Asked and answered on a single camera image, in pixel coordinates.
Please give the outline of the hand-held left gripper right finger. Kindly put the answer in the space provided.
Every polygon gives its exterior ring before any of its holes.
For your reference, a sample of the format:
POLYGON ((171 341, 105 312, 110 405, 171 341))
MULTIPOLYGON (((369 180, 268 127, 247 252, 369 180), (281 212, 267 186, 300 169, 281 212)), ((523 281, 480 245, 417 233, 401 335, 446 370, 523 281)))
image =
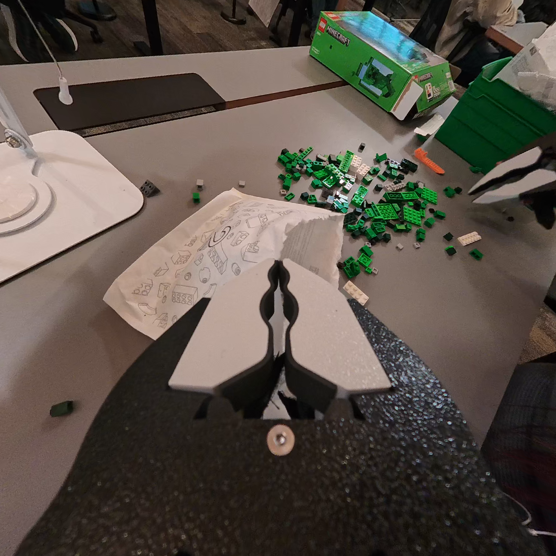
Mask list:
POLYGON ((348 299, 290 259, 279 262, 285 333, 284 370, 297 400, 325 414, 337 399, 392 388, 348 299))

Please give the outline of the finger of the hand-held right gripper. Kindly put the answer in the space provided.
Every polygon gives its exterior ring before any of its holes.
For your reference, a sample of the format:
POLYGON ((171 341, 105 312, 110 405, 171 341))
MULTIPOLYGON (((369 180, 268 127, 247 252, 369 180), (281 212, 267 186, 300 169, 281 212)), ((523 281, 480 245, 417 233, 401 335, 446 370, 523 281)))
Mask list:
POLYGON ((528 150, 526 152, 523 152, 523 153, 521 153, 521 154, 519 154, 519 155, 517 155, 513 158, 510 158, 510 159, 507 159, 507 160, 503 161, 499 165, 495 166, 495 168, 496 167, 501 167, 503 170, 507 170, 507 171, 512 170, 513 172, 508 174, 507 177, 515 176, 517 174, 516 171, 518 169, 524 169, 526 171, 528 169, 530 169, 531 165, 538 161, 538 159, 539 159, 539 157, 542 153, 542 150, 544 150, 544 149, 542 149, 541 147, 534 147, 533 149, 530 149, 530 150, 528 150))
POLYGON ((507 177, 513 171, 496 167, 471 188, 471 196, 476 204, 493 204, 513 201, 526 193, 543 191, 555 182, 555 170, 518 169, 516 175, 507 177))

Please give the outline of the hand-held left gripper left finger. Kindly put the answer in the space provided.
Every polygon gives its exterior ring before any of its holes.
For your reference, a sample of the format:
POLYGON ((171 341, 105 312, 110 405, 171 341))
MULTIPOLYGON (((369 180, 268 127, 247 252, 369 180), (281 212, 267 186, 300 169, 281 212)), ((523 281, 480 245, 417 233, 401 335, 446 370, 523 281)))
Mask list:
POLYGON ((264 419, 282 368, 283 328, 274 331, 280 263, 263 260, 218 287, 168 386, 229 401, 245 419, 264 419))

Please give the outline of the white printed paper bag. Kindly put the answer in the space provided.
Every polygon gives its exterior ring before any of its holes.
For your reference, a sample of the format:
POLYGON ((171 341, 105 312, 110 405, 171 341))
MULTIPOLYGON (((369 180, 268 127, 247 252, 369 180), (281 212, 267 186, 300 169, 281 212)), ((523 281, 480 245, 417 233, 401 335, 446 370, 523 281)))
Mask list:
POLYGON ((199 300, 266 259, 293 260, 337 286, 344 217, 313 204, 225 191, 151 246, 103 301, 157 339, 199 300))

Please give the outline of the pile of green toy bricks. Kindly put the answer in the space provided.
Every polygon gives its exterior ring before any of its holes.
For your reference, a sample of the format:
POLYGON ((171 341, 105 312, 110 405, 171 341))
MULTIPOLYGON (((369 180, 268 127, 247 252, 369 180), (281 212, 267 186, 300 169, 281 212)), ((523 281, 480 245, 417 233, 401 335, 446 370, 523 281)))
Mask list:
POLYGON ((350 170, 350 163, 364 148, 365 143, 361 143, 357 153, 345 150, 328 155, 314 153, 311 146, 298 151, 282 149, 277 158, 282 166, 280 194, 285 201, 297 198, 311 207, 341 214, 344 232, 352 239, 366 241, 357 256, 337 264, 348 279, 361 271, 378 273, 372 266, 372 247, 389 243, 393 233, 414 233, 413 246, 419 248, 427 232, 446 218, 439 208, 437 191, 422 181, 407 180, 419 169, 413 160, 397 161, 386 153, 376 154, 369 165, 371 171, 359 179, 356 171, 350 170), (406 190, 384 191, 385 185, 402 181, 408 183, 406 190))

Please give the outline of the grey desk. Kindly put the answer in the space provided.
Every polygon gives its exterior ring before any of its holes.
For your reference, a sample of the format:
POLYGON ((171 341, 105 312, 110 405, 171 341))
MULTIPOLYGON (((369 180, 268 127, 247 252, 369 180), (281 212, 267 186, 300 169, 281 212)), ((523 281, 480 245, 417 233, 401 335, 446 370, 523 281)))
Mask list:
MULTIPOLYGON (((399 122, 338 78, 308 47, 61 63, 70 84, 197 73, 226 109, 90 137, 134 185, 160 194, 134 218, 1 286, 1 555, 12 555, 56 496, 99 408, 152 342, 103 301, 111 283, 202 202, 246 181, 247 194, 279 198, 284 147, 357 149, 412 157, 412 122, 399 122), (50 417, 73 400, 73 413, 50 417)), ((375 253, 378 275, 359 276, 370 312, 440 379, 481 443, 555 274, 555 231, 512 211, 514 222, 471 205, 479 177, 444 145, 419 166, 447 218, 420 249, 395 234, 375 253), (476 231, 482 239, 461 246, 476 231)))

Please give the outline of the green plastic bin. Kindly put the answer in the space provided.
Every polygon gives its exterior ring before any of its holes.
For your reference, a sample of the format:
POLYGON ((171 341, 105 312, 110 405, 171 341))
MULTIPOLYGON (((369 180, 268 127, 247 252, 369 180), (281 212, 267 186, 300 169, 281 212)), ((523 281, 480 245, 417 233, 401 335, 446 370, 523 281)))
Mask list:
POLYGON ((510 61, 507 57, 483 66, 435 134, 483 173, 555 131, 553 113, 497 78, 510 61))

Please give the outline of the orange brick separator tool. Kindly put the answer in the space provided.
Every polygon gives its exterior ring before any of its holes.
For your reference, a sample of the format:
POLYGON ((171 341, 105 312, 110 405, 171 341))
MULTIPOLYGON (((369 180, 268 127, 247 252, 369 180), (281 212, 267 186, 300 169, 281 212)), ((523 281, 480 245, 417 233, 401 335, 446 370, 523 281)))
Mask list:
POLYGON ((424 166, 435 172, 437 175, 444 175, 445 170, 429 158, 427 151, 422 147, 414 150, 414 157, 419 160, 424 166))

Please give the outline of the crumpled white paper bags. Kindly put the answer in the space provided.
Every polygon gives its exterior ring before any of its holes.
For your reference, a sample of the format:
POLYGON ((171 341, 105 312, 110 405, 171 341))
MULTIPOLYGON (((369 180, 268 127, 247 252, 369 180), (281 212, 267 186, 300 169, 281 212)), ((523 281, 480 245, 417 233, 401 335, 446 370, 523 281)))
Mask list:
POLYGON ((550 111, 555 111, 555 24, 526 45, 497 74, 504 81, 550 111))

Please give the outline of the torn white paper scrap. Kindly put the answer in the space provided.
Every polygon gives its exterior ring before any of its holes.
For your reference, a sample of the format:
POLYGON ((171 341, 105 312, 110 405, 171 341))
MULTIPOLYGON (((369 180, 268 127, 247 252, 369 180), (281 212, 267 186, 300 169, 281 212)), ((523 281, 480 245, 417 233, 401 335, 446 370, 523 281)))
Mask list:
POLYGON ((416 127, 414 129, 414 133, 422 137, 433 136, 436 134, 438 129, 441 128, 444 122, 445 119, 441 114, 435 114, 432 117, 430 117, 426 122, 416 127))

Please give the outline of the wooden side table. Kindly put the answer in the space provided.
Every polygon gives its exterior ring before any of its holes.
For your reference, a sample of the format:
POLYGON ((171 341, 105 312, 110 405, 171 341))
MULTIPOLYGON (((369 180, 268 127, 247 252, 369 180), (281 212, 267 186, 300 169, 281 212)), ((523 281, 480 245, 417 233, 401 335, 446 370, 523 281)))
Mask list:
POLYGON ((547 28, 548 25, 543 22, 492 25, 486 30, 485 37, 515 55, 539 38, 547 28))

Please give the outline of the person's plaid clothing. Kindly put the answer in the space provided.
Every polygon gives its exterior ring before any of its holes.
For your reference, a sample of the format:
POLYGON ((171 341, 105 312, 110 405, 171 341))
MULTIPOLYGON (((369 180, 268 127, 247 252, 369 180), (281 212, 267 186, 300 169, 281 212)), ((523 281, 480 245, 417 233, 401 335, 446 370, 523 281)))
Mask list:
POLYGON ((555 555, 555 354, 515 368, 481 451, 523 525, 555 555))

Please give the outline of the green toy set box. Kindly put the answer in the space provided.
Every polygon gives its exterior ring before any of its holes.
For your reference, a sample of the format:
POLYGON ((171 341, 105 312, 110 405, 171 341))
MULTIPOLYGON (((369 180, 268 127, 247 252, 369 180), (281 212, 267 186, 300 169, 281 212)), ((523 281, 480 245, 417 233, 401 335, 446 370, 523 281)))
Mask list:
POLYGON ((310 56, 399 121, 455 92, 447 60, 367 11, 322 11, 310 56))

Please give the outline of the white lamp base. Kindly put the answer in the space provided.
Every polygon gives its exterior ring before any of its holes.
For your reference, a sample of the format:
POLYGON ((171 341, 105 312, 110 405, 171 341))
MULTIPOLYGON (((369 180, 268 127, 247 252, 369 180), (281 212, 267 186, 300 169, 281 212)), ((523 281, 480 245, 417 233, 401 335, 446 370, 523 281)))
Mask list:
POLYGON ((29 135, 1 91, 1 282, 129 219, 140 190, 81 136, 29 135))

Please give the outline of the white hanging paper sheet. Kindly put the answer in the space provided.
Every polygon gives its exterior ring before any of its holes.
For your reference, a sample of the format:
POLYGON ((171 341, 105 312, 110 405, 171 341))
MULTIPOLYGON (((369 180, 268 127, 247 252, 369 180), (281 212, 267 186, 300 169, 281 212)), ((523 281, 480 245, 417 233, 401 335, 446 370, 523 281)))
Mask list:
POLYGON ((248 6, 252 9, 254 14, 268 28, 271 19, 279 5, 280 1, 249 1, 248 6))

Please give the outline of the black stanchion base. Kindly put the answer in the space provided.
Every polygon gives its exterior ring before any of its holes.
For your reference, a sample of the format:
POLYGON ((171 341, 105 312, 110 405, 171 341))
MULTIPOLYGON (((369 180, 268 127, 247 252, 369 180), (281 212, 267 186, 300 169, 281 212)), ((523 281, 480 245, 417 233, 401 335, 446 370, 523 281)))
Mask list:
POLYGON ((246 24, 246 17, 238 17, 237 16, 237 1, 231 1, 231 12, 227 13, 226 11, 222 10, 220 16, 223 20, 228 23, 234 25, 245 25, 246 24))

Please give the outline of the black table leg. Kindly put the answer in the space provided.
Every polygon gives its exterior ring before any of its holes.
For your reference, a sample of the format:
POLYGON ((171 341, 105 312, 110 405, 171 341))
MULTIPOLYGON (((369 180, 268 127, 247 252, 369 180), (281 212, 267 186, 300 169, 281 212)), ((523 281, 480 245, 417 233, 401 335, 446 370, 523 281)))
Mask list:
POLYGON ((163 46, 156 1, 141 1, 141 5, 148 43, 138 41, 135 46, 145 56, 161 56, 163 55, 163 46))

